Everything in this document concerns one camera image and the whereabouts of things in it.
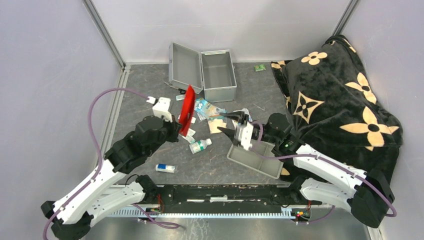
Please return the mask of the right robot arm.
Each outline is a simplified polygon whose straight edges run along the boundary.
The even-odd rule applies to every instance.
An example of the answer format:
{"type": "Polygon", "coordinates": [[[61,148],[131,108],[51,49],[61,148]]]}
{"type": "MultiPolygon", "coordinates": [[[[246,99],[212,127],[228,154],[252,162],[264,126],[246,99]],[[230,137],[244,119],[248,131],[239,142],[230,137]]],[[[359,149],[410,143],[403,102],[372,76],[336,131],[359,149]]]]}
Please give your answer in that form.
{"type": "Polygon", "coordinates": [[[331,204],[371,228],[378,228],[385,217],[397,216],[393,206],[395,196],[381,171],[344,165],[317,151],[292,134],[292,127],[283,114],[271,114],[266,124],[250,121],[250,116],[243,111],[220,116],[235,122],[234,129],[219,127],[235,147],[255,152],[262,141],[273,144],[271,160],[289,161],[322,179],[296,177],[288,191],[293,203],[309,200],[331,204]]]}

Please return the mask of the grey metal case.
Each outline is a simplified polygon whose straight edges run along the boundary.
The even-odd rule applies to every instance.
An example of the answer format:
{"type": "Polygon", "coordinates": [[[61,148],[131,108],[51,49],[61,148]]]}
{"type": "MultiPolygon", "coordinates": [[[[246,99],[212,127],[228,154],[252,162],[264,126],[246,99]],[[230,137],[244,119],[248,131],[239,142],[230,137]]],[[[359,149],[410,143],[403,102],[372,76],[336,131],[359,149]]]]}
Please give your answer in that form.
{"type": "Polygon", "coordinates": [[[197,51],[172,42],[168,48],[168,80],[178,90],[191,86],[210,103],[236,99],[237,80],[230,50],[197,51]]]}

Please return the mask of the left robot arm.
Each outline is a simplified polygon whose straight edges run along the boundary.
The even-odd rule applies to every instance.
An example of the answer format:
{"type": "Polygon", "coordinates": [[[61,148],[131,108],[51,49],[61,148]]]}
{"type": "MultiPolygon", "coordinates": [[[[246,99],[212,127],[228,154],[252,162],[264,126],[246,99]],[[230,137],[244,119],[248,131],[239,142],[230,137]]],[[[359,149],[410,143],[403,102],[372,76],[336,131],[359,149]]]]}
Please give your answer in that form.
{"type": "Polygon", "coordinates": [[[153,203],[158,187],[140,175],[122,189],[102,197],[104,191],[143,165],[164,143],[178,142],[182,125],[173,117],[147,116],[105,153],[101,163],[74,190],[57,201],[46,201],[41,210],[59,240],[79,240],[100,220],[131,204],[153,203]]]}

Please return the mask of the red first aid pouch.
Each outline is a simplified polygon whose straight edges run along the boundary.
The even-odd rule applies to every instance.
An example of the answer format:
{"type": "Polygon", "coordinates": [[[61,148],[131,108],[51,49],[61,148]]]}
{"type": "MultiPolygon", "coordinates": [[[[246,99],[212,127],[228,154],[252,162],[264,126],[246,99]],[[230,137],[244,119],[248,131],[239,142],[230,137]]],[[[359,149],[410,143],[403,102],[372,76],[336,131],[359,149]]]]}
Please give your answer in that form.
{"type": "Polygon", "coordinates": [[[194,113],[196,102],[196,93],[191,85],[188,86],[186,93],[184,95],[184,100],[180,112],[180,117],[178,123],[181,125],[179,133],[186,137],[188,130],[192,123],[192,117],[194,113]]]}

